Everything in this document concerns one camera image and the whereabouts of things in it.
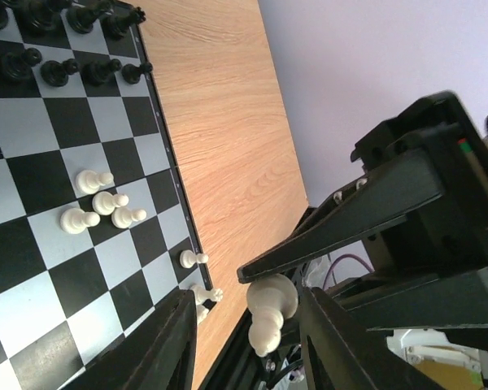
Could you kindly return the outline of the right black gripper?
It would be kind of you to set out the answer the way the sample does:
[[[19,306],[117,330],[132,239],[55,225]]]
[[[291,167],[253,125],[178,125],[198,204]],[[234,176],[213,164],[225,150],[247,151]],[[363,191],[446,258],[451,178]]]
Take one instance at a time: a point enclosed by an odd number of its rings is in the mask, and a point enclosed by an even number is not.
[[[329,295],[368,330],[488,328],[488,153],[451,91],[376,126],[364,176],[237,269],[248,284],[363,240],[375,273]]]

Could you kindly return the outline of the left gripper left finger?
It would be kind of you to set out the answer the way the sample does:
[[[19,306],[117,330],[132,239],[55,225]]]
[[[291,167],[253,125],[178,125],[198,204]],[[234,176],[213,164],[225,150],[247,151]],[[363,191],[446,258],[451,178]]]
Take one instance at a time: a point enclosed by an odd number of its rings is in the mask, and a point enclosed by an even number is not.
[[[194,293],[174,290],[123,342],[66,389],[191,389],[197,341]]]

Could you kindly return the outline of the black white chess board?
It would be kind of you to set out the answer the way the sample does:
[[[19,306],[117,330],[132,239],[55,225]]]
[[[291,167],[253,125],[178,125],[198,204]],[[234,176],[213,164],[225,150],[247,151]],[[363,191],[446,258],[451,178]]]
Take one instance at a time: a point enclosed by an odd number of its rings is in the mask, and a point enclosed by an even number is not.
[[[0,1],[0,389],[60,389],[176,289],[211,288],[143,13]]]

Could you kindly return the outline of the white bishop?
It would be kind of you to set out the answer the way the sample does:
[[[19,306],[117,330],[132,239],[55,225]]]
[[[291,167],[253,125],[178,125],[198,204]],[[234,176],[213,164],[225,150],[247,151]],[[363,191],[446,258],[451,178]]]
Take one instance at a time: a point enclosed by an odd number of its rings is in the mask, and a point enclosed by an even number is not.
[[[281,343],[281,329],[298,309],[298,292],[293,282],[276,274],[254,281],[246,292],[251,313],[248,340],[260,358],[275,351]]]

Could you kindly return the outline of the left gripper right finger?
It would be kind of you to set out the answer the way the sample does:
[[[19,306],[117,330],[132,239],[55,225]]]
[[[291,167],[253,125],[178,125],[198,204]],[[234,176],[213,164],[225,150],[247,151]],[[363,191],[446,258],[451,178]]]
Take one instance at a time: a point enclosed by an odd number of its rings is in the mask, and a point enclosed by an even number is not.
[[[310,389],[440,389],[319,288],[303,288],[299,330]]]

